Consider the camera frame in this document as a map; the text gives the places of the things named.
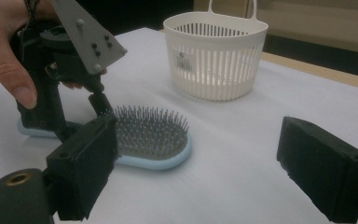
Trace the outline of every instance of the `screw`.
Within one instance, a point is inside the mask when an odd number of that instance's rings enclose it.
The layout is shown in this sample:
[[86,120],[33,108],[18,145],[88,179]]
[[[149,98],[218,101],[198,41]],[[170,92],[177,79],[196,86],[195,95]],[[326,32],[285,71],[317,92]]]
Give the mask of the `screw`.
[[77,26],[78,28],[83,27],[84,24],[86,24],[86,23],[85,23],[82,19],[78,19],[78,20],[76,21],[76,26]]
[[96,63],[94,64],[94,71],[95,72],[101,72],[102,68],[101,68],[101,65]]

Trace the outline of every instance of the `wooden surface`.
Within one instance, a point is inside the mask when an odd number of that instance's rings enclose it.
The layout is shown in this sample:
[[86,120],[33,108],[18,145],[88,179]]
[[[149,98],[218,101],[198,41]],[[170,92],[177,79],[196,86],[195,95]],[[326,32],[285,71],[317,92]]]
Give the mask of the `wooden surface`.
[[262,54],[262,60],[280,64],[286,67],[294,68],[296,70],[306,72],[318,77],[324,77],[330,80],[335,80],[337,82],[349,84],[355,87],[358,87],[358,76],[353,74],[348,74],[344,72],[340,72],[337,70],[313,65],[310,63],[303,63],[300,61],[284,58],[278,55],[269,54],[266,52],[263,52]]

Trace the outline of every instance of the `hairbrush bristles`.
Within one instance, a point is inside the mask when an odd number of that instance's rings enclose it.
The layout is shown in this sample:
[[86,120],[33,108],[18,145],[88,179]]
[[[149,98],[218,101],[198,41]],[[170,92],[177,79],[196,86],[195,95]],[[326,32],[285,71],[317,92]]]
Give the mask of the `hairbrush bristles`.
[[187,144],[187,121],[178,113],[148,107],[117,107],[119,155],[166,160]]

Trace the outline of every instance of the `white plastic basket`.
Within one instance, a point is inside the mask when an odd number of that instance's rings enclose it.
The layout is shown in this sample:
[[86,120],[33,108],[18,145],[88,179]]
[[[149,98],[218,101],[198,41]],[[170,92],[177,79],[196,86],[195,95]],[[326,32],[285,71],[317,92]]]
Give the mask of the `white plastic basket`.
[[232,100],[253,86],[269,26],[250,19],[188,12],[164,22],[173,82],[183,91],[214,101]]

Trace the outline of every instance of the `tabletop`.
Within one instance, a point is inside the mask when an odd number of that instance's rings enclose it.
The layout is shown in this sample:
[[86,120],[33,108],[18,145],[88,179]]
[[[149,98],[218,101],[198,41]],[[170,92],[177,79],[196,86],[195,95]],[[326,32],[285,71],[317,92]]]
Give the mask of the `tabletop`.
[[[129,52],[103,76],[111,104],[180,113],[193,148],[167,171],[117,165],[84,223],[329,223],[276,160],[282,119],[313,122],[358,148],[358,87],[262,60],[249,93],[205,101],[172,83],[162,32],[144,28],[117,40]],[[95,118],[87,91],[60,92],[68,120]],[[0,86],[0,178],[45,169],[60,145],[19,134],[19,115]]]

